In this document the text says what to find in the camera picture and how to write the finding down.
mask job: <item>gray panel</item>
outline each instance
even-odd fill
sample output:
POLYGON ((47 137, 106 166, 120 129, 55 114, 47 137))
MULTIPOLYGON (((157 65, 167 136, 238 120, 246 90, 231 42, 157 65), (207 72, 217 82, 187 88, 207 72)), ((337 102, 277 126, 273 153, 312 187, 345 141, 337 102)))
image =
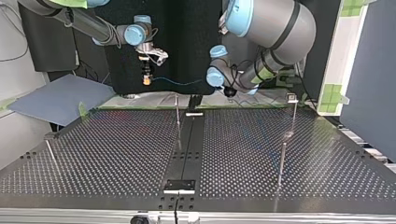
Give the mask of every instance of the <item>gray panel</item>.
POLYGON ((352 70, 341 121, 354 133, 396 161, 394 72, 396 1, 369 6, 352 70))
POLYGON ((66 126, 80 117, 80 103, 88 111, 114 95, 115 92, 107 85, 68 75, 23 96, 9 109, 66 126))
POLYGON ((299 110, 286 141, 279 189, 291 130, 291 108, 206 111, 194 209, 395 213, 396 175, 310 110, 299 110))
POLYGON ((0 207, 158 210, 176 121, 172 110, 96 112, 50 142, 56 161, 41 146, 2 171, 0 207))

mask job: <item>white wall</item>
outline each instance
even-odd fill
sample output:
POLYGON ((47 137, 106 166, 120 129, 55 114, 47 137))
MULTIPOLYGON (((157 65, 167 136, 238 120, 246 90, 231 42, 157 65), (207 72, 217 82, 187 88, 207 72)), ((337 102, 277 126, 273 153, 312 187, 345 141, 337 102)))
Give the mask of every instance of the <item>white wall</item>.
MULTIPOLYGON (((325 76, 319 97, 321 103, 326 84, 342 85, 341 94, 346 95, 352 66, 361 39, 361 30, 366 18, 368 6, 364 6, 361 14, 356 17, 340 17, 335 29, 332 49, 327 63, 325 76)), ((319 112, 321 116, 340 116, 343 105, 339 104, 335 113, 319 112)))
MULTIPOLYGON (((16 0, 0 1, 12 5, 18 11, 16 0)), ((8 9, 6 12, 20 26, 21 22, 12 12, 8 9)), ((0 60, 23 54, 26 44, 25 37, 15 30, 0 11, 0 60)), ((0 63, 0 107, 5 100, 22 96, 45 84, 44 75, 35 72, 30 53, 16 61, 0 63)), ((50 126, 47 122, 7 110, 0 111, 0 169, 37 146, 48 132, 50 126)))

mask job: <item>black center strip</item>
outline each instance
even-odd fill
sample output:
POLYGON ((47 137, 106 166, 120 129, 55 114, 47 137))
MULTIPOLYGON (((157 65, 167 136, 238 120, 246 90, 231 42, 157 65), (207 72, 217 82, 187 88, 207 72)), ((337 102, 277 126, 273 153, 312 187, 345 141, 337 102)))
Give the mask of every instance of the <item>black center strip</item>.
POLYGON ((283 42, 285 42, 286 38, 289 36, 291 30, 293 29, 294 25, 297 22, 298 16, 300 14, 300 9, 301 9, 300 3, 294 2, 294 10, 293 13, 291 14, 288 25, 286 26, 282 35, 279 37, 279 39, 270 49, 278 49, 283 44, 283 42))

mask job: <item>metal frame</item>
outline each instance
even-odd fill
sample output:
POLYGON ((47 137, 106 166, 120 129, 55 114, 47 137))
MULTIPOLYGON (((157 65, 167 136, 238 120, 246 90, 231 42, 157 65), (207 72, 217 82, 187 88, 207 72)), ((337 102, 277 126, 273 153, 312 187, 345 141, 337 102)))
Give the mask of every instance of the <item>metal frame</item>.
MULTIPOLYGON (((159 217, 163 224, 175 223, 172 212, 0 209, 0 223, 129 223, 134 216, 159 217)), ((396 223, 396 216, 337 214, 240 214, 178 212, 178 223, 396 223), (191 217, 199 221, 191 222, 191 217)))
MULTIPOLYGON (((163 178, 162 186, 165 186, 168 180, 196 180, 196 186, 200 184, 202 155, 203 155, 203 142, 205 134, 205 112, 208 110, 202 110, 203 116, 198 117, 186 117, 183 116, 182 128, 180 132, 180 142, 174 148, 174 155, 168 163, 165 176, 163 178)), ((59 132, 60 137, 76 128, 84 119, 78 119, 71 125, 59 132)), ((358 156, 364 156, 366 164, 375 168, 383 178, 387 179, 391 183, 396 183, 396 176, 394 173, 387 169, 379 161, 373 160, 368 154, 365 154, 364 150, 357 146, 352 140, 344 136, 340 131, 336 131, 340 139, 347 144, 350 150, 355 150, 358 156)), ((46 150, 45 144, 41 144, 37 148, 30 151, 30 156, 34 156, 34 152, 46 150)), ((12 172, 15 168, 25 164, 28 159, 23 158, 14 161, 6 169, 0 171, 0 176, 12 172)), ((50 216, 52 218, 54 213, 60 214, 57 217, 61 217, 63 214, 73 213, 76 216, 78 214, 88 213, 100 213, 100 215, 110 214, 110 216, 117 216, 116 214, 122 214, 124 209, 130 210, 146 210, 146 211, 169 211, 173 215, 177 213, 178 216, 184 216, 189 214, 188 212, 201 212, 201 215, 205 215, 208 221, 226 221, 226 220, 246 220, 246 221, 276 221, 284 220, 289 221, 293 218, 301 218, 304 215, 291 215, 293 213, 351 213, 351 214, 395 214, 394 205, 395 202, 390 201, 376 201, 376 200, 340 200, 340 199, 326 199, 326 198, 293 198, 290 200, 282 199, 281 197, 273 200, 255 200, 255 199, 231 199, 231 200, 210 200, 201 198, 199 191, 197 190, 194 195, 178 195, 178 194, 160 194, 157 196, 144 196, 144 197, 96 197, 96 196, 57 196, 57 197, 45 197, 42 195, 26 196, 26 195, 1 195, 0 194, 0 207, 14 207, 20 209, 1 209, 0 217, 5 216, 7 212, 10 212, 9 216, 16 216, 18 213, 27 213, 26 216, 30 216, 29 213, 40 214, 40 216, 50 216), (33 208, 62 208, 66 210, 36 210, 33 208), (78 210, 78 209, 90 209, 90 211, 78 210), (103 211, 99 212, 96 210, 111 209, 120 210, 118 212, 103 211), (228 214, 229 212, 236 212, 234 215, 228 214), (258 214, 238 214, 238 213, 258 213, 258 214)), ((308 220, 322 220, 322 218, 332 218, 324 215, 307 215, 308 220)), ((337 216, 335 218, 353 218, 365 219, 368 217, 361 216, 337 216)), ((393 221, 393 217, 370 217, 373 220, 379 218, 390 218, 389 221, 393 221)))

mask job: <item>metal clamp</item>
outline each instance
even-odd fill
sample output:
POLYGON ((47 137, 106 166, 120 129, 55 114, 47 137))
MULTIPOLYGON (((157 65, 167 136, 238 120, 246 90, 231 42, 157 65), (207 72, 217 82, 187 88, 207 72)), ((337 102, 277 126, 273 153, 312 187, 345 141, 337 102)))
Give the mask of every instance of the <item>metal clamp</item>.
POLYGON ((161 66, 166 61, 166 59, 169 58, 169 55, 162 49, 155 49, 153 46, 154 44, 152 42, 146 42, 137 46, 136 51, 138 53, 147 55, 155 64, 157 64, 157 66, 161 66), (150 55, 157 56, 157 61, 152 59, 150 55))

